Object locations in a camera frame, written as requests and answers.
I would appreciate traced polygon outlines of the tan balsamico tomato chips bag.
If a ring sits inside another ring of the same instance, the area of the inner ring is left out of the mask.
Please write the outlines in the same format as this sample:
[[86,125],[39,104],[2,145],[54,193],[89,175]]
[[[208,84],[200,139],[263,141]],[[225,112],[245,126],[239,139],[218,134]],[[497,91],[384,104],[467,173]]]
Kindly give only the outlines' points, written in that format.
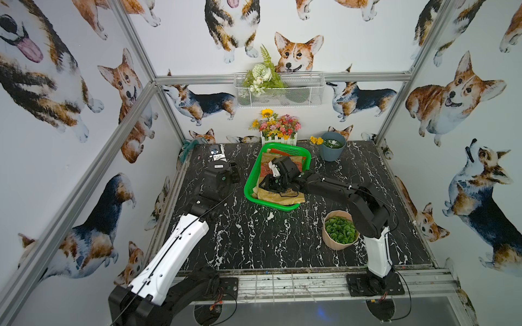
[[[263,153],[262,154],[262,166],[260,176],[258,178],[257,184],[267,176],[272,175],[272,171],[269,168],[269,163],[281,156],[276,156],[271,153]],[[260,200],[264,200],[267,202],[272,202],[280,205],[293,205],[296,203],[305,202],[305,196],[302,192],[297,192],[295,190],[287,190],[286,192],[274,193],[268,192],[266,190],[260,189],[258,185],[254,188],[254,198],[258,198]]]

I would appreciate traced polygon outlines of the red cream cassava chips bag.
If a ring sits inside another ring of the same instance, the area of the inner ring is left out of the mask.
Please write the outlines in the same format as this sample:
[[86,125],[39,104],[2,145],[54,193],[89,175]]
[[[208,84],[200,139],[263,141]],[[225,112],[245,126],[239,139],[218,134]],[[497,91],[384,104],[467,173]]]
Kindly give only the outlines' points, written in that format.
[[278,149],[274,149],[274,148],[270,148],[268,150],[268,153],[271,153],[273,155],[276,155],[276,156],[288,156],[290,157],[290,159],[293,161],[293,163],[296,164],[298,170],[300,172],[303,171],[303,160],[304,160],[304,157],[302,156],[291,156],[289,153],[285,153],[285,152],[282,152]]

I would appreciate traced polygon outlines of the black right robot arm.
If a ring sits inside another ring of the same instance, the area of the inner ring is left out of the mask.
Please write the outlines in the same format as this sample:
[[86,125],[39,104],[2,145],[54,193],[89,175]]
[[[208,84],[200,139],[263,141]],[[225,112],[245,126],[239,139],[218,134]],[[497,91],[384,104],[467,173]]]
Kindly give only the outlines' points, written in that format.
[[296,164],[282,156],[269,163],[272,171],[259,188],[275,193],[287,190],[333,200],[348,208],[355,229],[363,236],[368,255],[366,280],[354,295],[383,296],[390,293],[394,271],[389,257],[388,234],[393,210],[377,197],[371,184],[354,185],[323,177],[311,171],[300,172]]

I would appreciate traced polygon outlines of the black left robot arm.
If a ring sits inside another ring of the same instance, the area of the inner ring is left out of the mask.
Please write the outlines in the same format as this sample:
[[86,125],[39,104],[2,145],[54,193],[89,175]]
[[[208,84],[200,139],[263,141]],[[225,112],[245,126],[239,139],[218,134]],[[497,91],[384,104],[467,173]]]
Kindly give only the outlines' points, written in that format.
[[170,325],[198,299],[222,295],[220,276],[209,266],[197,268],[175,283],[192,250],[209,231],[212,212],[235,192],[240,172],[234,161],[213,161],[201,190],[186,205],[178,224],[156,256],[127,287],[116,286],[108,298],[113,325]]

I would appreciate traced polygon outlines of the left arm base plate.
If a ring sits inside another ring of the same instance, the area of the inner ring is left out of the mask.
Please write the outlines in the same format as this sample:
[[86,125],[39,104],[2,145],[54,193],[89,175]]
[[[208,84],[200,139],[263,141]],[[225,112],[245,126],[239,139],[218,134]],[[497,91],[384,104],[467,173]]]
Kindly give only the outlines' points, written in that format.
[[237,277],[216,277],[198,280],[189,288],[183,299],[189,302],[234,300],[239,290],[239,279]]

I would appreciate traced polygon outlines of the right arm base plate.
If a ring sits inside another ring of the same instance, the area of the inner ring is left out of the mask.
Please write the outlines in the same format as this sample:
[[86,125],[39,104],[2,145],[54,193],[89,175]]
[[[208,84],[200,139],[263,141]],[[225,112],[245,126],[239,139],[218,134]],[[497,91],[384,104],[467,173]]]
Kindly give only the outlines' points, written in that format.
[[382,297],[405,295],[403,282],[397,273],[391,271],[386,277],[380,278],[367,272],[365,274],[347,274],[347,287],[352,297]]

